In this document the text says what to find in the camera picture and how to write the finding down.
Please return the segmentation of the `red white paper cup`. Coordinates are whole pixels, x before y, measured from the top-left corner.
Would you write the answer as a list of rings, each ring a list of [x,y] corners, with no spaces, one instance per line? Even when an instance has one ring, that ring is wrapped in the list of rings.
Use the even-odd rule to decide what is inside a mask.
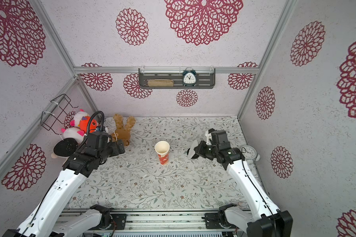
[[[155,144],[155,152],[161,165],[166,165],[169,161],[170,144],[167,141],[159,141]]]

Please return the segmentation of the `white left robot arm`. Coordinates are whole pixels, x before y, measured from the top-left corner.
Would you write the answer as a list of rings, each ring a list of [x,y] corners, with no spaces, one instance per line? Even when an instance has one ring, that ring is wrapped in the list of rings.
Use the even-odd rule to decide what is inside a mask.
[[[113,223],[110,209],[98,204],[72,220],[58,225],[57,219],[79,186],[108,157],[125,152],[122,140],[87,142],[68,158],[54,183],[35,210],[17,229],[8,229],[5,237],[78,237],[92,228],[106,229]]]

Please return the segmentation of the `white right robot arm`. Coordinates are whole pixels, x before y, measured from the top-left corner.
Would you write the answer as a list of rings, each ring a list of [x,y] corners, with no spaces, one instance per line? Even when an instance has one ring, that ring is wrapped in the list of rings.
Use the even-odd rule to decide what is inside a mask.
[[[191,159],[202,157],[217,160],[243,192],[250,211],[246,212],[232,203],[221,206],[218,222],[222,227],[235,226],[249,237],[291,236],[291,214],[280,210],[268,197],[238,148],[232,148],[228,142],[208,145],[206,141],[194,141],[187,156]]]

